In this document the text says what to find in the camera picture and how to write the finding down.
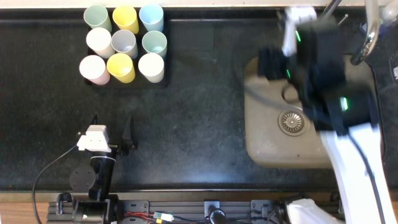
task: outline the green light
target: green light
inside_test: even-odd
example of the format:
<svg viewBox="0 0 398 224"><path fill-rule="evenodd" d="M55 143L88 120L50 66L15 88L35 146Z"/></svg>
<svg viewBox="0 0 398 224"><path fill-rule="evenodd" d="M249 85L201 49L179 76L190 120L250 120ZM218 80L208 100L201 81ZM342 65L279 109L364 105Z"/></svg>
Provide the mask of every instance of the green light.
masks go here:
<svg viewBox="0 0 398 224"><path fill-rule="evenodd" d="M299 32L297 32L297 30L296 30L296 37L297 37L297 40L298 40L299 42L301 42L300 35L299 35Z"/></svg>
<svg viewBox="0 0 398 224"><path fill-rule="evenodd" d="M348 110L347 98L341 97L341 98L340 98L340 105L341 105L341 109L342 109L343 111Z"/></svg>

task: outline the countertop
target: countertop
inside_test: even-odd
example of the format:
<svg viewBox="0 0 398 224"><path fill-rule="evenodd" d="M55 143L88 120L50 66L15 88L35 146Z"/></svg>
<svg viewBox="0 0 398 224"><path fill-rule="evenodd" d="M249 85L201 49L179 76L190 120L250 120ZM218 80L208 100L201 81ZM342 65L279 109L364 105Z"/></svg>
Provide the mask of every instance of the countertop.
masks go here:
<svg viewBox="0 0 398 224"><path fill-rule="evenodd" d="M348 53L363 41L362 10L338 11ZM76 143L94 114L119 136L133 115L137 151L119 157L112 191L160 189L333 190L331 169L270 169L245 149L243 68L267 44L282 45L276 9L165 10L170 83L164 89L97 89L78 71L87 55L83 9L2 11L0 190L30 190L35 176ZM398 30L368 58L375 71L386 142L387 183L398 187ZM69 190L90 160L77 150L44 172L38 189Z"/></svg>

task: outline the plastic cup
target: plastic cup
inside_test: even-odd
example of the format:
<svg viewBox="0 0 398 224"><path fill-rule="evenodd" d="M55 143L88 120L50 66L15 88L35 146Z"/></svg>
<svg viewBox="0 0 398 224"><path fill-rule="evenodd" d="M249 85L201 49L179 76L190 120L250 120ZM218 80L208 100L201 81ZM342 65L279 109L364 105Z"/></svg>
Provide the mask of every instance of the plastic cup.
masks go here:
<svg viewBox="0 0 398 224"><path fill-rule="evenodd" d="M131 83L136 77L131 58L122 53L112 55L106 63L108 72L123 83Z"/></svg>
<svg viewBox="0 0 398 224"><path fill-rule="evenodd" d="M155 53L163 59L166 58L167 38L162 32L150 31L146 33L142 38L142 46L147 53Z"/></svg>
<svg viewBox="0 0 398 224"><path fill-rule="evenodd" d="M113 11L113 21L122 30L129 30L138 34L137 11L132 6L119 6Z"/></svg>
<svg viewBox="0 0 398 224"><path fill-rule="evenodd" d="M90 6L85 10L83 15L85 22L92 28L102 27L112 32L112 24L109 19L108 10L104 6Z"/></svg>
<svg viewBox="0 0 398 224"><path fill-rule="evenodd" d="M112 36L112 47L135 59L138 56L136 36L129 30L119 30Z"/></svg>
<svg viewBox="0 0 398 224"><path fill-rule="evenodd" d="M90 30L86 37L89 48L103 58L110 58L114 54L111 41L109 31L101 27Z"/></svg>
<svg viewBox="0 0 398 224"><path fill-rule="evenodd" d="M104 60L97 55L85 57L79 66L79 71L83 77L97 85L105 85L109 82L109 75Z"/></svg>
<svg viewBox="0 0 398 224"><path fill-rule="evenodd" d="M158 4L149 4L141 8L139 18L148 31L163 31L163 9Z"/></svg>
<svg viewBox="0 0 398 224"><path fill-rule="evenodd" d="M142 56L138 62L138 69L152 83L158 83L164 77L164 61L155 53Z"/></svg>

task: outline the yellow cup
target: yellow cup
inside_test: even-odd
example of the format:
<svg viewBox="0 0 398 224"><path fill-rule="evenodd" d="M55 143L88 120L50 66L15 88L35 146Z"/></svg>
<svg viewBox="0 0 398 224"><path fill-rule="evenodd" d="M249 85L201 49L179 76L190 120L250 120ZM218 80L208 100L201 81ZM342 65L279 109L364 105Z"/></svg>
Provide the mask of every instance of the yellow cup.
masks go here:
<svg viewBox="0 0 398 224"><path fill-rule="evenodd" d="M130 56L122 53L112 55L106 63L108 72L123 83L131 83L136 77L136 71Z"/></svg>
<svg viewBox="0 0 398 224"><path fill-rule="evenodd" d="M113 11L113 21L120 29L131 31L138 34L137 11L132 6L119 6Z"/></svg>

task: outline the sink basin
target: sink basin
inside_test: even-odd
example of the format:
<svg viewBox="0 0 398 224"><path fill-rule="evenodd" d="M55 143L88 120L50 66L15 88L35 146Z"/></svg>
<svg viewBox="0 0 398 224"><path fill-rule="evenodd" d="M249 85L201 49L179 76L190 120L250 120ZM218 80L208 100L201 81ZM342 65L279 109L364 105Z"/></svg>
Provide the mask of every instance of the sink basin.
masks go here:
<svg viewBox="0 0 398 224"><path fill-rule="evenodd" d="M363 62L353 66L350 55L345 55L346 79L366 82L374 89L374 74ZM258 58L250 60L244 69L244 84L258 95L282 105L288 105L282 90L289 85L287 80L269 81L258 77ZM288 87L285 99L297 99L297 91ZM264 167L276 168L329 168L330 160L313 123L299 110L285 110L266 105L244 94L244 118L246 125L246 150L254 162Z"/></svg>

